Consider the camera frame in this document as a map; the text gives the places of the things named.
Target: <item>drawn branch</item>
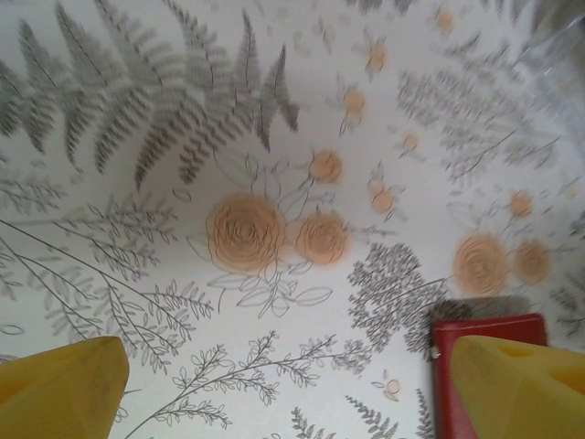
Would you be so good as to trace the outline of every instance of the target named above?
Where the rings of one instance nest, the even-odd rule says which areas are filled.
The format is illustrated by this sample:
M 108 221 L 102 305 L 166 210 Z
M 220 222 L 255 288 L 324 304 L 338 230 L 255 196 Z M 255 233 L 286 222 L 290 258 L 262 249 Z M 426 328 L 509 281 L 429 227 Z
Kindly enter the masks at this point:
M 312 373 L 314 364 L 322 367 L 324 361 L 329 360 L 334 369 L 346 369 L 360 373 L 370 361 L 370 349 L 357 341 L 347 341 L 344 350 L 333 353 L 333 346 L 336 344 L 335 336 L 326 337 L 323 340 L 309 340 L 308 344 L 301 345 L 300 353 L 296 357 L 287 354 L 281 359 L 271 359 L 270 354 L 275 351 L 273 343 L 276 339 L 276 333 L 272 331 L 268 336 L 252 340 L 249 343 L 248 356 L 246 359 L 238 361 L 228 358 L 228 352 L 223 345 L 217 345 L 207 352 L 201 351 L 199 355 L 192 356 L 191 361 L 195 369 L 191 378 L 187 376 L 185 368 L 180 370 L 179 376 L 173 378 L 173 383 L 181 390 L 178 395 L 145 418 L 126 438 L 134 435 L 152 420 L 171 425 L 173 419 L 178 421 L 178 418 L 183 414 L 188 416 L 188 413 L 192 412 L 193 416 L 196 416 L 197 413 L 194 411 L 198 410 L 201 404 L 210 407 L 210 410 L 218 415 L 213 419 L 202 416 L 206 422 L 211 424 L 220 420 L 221 426 L 227 428 L 230 422 L 223 412 L 223 405 L 215 408 L 211 402 L 207 401 L 197 405 L 193 401 L 194 397 L 202 391 L 222 391 L 225 393 L 250 389 L 258 393 L 265 405 L 269 405 L 278 395 L 276 389 L 279 382 L 269 382 L 265 375 L 266 369 L 275 369 L 279 377 L 289 376 L 295 384 L 302 388 L 314 386 L 319 379 L 318 375 Z

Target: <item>floral pattern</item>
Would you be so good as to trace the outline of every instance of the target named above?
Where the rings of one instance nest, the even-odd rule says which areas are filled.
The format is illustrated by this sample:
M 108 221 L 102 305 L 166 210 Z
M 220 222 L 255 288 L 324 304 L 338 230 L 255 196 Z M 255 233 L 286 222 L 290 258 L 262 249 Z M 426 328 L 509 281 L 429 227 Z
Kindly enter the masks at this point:
M 237 3 L 0 2 L 0 362 L 119 337 L 112 438 L 431 439 L 434 319 L 585 350 L 546 2 Z

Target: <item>rose illustration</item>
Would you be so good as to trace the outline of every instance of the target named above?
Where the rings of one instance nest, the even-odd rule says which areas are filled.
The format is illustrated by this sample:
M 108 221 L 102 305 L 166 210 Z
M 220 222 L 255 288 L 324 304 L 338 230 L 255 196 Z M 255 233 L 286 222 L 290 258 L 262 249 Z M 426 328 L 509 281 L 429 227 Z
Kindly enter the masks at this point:
M 320 183 L 337 183 L 343 164 L 335 151 L 321 151 L 314 155 L 309 175 Z
M 516 192 L 510 199 L 510 210 L 514 218 L 524 218 L 532 213 L 532 198 L 525 191 Z
M 491 234 L 470 236 L 455 253 L 453 275 L 468 295 L 486 297 L 501 294 L 507 274 L 505 247 Z
M 228 196 L 207 217 L 211 258 L 232 270 L 258 272 L 276 261 L 284 225 L 284 216 L 265 198 Z
M 514 274 L 525 284 L 544 281 L 550 274 L 551 265 L 550 252 L 540 241 L 524 242 L 514 252 Z
M 300 225 L 292 224 L 287 231 L 296 250 L 319 265 L 339 261 L 349 244 L 346 226 L 333 213 L 316 212 Z

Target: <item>yellow object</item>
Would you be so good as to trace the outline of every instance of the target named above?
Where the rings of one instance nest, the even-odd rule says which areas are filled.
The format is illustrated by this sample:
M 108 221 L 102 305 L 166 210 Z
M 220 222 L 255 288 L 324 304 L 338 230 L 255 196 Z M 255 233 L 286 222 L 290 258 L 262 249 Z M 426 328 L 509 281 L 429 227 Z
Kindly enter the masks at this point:
M 451 374 L 480 439 L 583 439 L 585 355 L 458 338 Z
M 105 439 L 128 373 L 117 337 L 0 364 L 0 437 Z

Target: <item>red object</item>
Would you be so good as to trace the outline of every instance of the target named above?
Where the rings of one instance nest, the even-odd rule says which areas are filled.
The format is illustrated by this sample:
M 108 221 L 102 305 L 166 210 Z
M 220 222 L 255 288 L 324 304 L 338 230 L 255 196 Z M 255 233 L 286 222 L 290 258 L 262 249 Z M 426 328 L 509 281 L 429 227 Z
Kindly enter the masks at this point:
M 478 439 L 450 373 L 453 344 L 462 336 L 496 337 L 540 346 L 548 344 L 545 321 L 540 314 L 434 322 L 431 338 L 436 358 L 432 368 L 437 439 Z

